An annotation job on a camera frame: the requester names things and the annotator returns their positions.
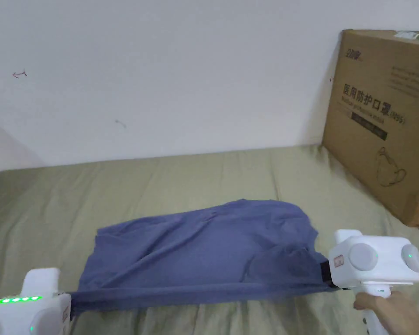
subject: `gripper handle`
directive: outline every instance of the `gripper handle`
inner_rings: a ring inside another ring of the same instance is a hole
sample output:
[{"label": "gripper handle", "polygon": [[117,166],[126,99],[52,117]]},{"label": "gripper handle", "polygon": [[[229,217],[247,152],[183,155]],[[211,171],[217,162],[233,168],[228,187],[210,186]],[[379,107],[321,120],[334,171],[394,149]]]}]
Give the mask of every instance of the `gripper handle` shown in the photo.
[{"label": "gripper handle", "polygon": [[[357,295],[359,292],[365,292],[374,296],[388,298],[391,295],[389,285],[363,285],[353,289]],[[389,335],[387,330],[383,328],[377,315],[371,310],[364,310],[363,316],[366,321],[367,331],[370,335]]]}]

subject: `human hand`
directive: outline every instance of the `human hand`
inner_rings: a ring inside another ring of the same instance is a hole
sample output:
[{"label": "human hand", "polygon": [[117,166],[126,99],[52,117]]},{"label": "human hand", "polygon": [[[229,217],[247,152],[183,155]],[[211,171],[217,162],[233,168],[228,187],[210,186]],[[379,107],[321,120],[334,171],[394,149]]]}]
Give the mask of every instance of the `human hand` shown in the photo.
[{"label": "human hand", "polygon": [[390,335],[419,335],[419,312],[414,303],[400,292],[388,298],[358,293],[356,310],[372,310]]}]

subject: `cardboard box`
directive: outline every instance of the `cardboard box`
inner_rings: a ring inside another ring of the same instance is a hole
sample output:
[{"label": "cardboard box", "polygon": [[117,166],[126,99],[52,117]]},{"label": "cardboard box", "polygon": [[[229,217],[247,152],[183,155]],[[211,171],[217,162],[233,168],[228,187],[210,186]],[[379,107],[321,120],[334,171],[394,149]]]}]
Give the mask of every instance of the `cardboard box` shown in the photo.
[{"label": "cardboard box", "polygon": [[419,32],[343,32],[323,144],[419,226]]}]

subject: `black clamp jaw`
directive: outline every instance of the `black clamp jaw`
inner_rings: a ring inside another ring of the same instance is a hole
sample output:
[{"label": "black clamp jaw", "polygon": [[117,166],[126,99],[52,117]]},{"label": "black clamp jaw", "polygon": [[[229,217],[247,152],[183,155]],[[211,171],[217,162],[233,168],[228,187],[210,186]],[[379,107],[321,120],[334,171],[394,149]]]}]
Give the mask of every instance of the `black clamp jaw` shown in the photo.
[{"label": "black clamp jaw", "polygon": [[321,267],[321,278],[323,279],[323,282],[327,284],[329,287],[332,287],[333,289],[339,289],[339,287],[334,284],[332,281],[332,274],[331,274],[331,267],[329,266],[329,261],[325,261],[320,264]]}]

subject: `red label sticker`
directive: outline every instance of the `red label sticker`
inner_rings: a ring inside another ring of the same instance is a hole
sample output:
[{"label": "red label sticker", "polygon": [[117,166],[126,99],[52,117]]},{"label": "red label sticker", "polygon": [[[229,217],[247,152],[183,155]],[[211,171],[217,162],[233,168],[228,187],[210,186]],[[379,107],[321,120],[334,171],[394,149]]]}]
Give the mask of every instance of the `red label sticker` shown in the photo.
[{"label": "red label sticker", "polygon": [[340,256],[337,256],[336,258],[334,258],[334,266],[335,267],[342,266],[343,264],[344,264],[343,255],[340,255]]}]

